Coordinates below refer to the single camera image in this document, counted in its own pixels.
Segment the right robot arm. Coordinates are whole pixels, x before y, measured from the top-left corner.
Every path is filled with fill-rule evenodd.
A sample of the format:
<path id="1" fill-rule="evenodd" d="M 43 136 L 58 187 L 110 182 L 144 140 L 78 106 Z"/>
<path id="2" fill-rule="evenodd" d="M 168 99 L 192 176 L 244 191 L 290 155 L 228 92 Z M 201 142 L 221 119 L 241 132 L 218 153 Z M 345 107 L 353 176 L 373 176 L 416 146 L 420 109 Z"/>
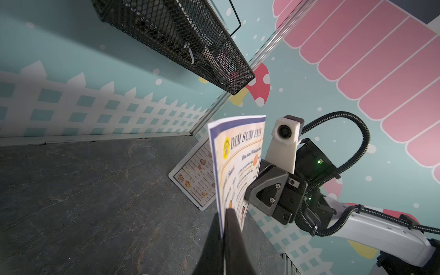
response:
<path id="1" fill-rule="evenodd" d="M 352 157 L 335 166 L 302 135 L 339 118 L 357 125 L 362 142 Z M 361 204 L 341 203 L 321 193 L 325 183 L 340 179 L 361 159 L 370 139 L 364 121 L 346 111 L 331 112 L 310 123 L 291 115 L 279 118 L 258 177 L 247 188 L 245 199 L 282 225 L 294 223 L 312 236 L 336 236 L 377 249 L 377 267 L 389 275 L 439 274 L 440 242 L 426 237 L 428 233 L 438 234 L 439 229 L 421 225 L 409 215 L 394 217 Z"/>

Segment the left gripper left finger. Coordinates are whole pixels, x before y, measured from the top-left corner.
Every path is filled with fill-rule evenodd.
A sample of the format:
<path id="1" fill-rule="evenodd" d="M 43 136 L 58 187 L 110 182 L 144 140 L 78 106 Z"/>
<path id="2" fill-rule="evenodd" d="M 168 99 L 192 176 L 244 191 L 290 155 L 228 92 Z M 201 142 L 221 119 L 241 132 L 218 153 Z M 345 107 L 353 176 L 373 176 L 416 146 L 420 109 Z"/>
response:
<path id="1" fill-rule="evenodd" d="M 223 275 L 223 239 L 218 213 L 214 214 L 206 242 L 193 275 Z"/>

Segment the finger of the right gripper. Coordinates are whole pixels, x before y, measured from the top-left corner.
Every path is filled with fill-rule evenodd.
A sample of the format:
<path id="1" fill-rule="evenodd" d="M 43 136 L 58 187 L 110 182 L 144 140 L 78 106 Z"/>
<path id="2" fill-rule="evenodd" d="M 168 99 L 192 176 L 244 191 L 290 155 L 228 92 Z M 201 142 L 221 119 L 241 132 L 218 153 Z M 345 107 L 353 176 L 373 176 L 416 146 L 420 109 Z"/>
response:
<path id="1" fill-rule="evenodd" d="M 245 192 L 245 200 L 267 216 L 272 216 L 281 198 L 289 173 L 272 164 L 260 164 L 257 178 Z"/>

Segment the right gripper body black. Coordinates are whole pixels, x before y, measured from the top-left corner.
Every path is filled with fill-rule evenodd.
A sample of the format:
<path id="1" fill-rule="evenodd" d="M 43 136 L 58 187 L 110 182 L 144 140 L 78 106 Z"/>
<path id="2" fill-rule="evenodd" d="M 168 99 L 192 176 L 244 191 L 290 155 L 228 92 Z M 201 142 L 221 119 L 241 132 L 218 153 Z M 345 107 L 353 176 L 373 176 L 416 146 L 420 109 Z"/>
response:
<path id="1" fill-rule="evenodd" d="M 263 160 L 261 164 L 270 164 Z M 272 216 L 276 221 L 282 225 L 293 223 L 295 216 L 303 201 L 307 182 L 300 177 L 289 173 L 289 178 L 283 188 L 281 198 L 276 206 L 275 212 Z"/>

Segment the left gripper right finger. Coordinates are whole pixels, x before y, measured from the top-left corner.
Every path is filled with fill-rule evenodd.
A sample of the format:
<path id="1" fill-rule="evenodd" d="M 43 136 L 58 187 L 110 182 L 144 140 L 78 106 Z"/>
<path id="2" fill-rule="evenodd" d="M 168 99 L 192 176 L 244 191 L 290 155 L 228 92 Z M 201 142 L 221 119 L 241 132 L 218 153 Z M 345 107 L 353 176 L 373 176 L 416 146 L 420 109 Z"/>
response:
<path id="1" fill-rule="evenodd" d="M 225 211 L 223 255 L 225 275 L 256 274 L 246 252 L 242 231 L 234 209 L 226 209 Z"/>

